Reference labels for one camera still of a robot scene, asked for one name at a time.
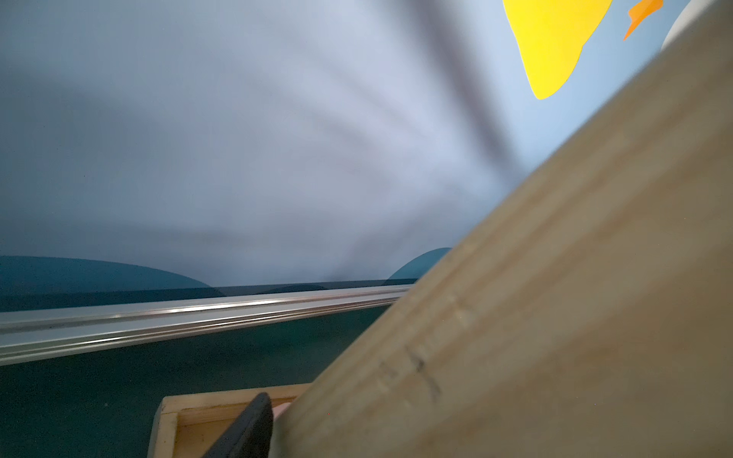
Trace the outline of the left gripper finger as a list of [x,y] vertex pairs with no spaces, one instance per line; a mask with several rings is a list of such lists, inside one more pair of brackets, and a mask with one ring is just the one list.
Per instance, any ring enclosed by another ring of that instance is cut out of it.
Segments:
[[274,427],[271,398],[259,393],[203,458],[267,458]]

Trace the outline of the pink shoulder bag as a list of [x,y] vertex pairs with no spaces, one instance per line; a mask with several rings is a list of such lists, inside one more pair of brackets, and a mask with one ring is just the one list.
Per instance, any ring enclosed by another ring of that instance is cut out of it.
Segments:
[[290,406],[291,406],[290,402],[275,406],[272,410],[273,418],[277,420]]

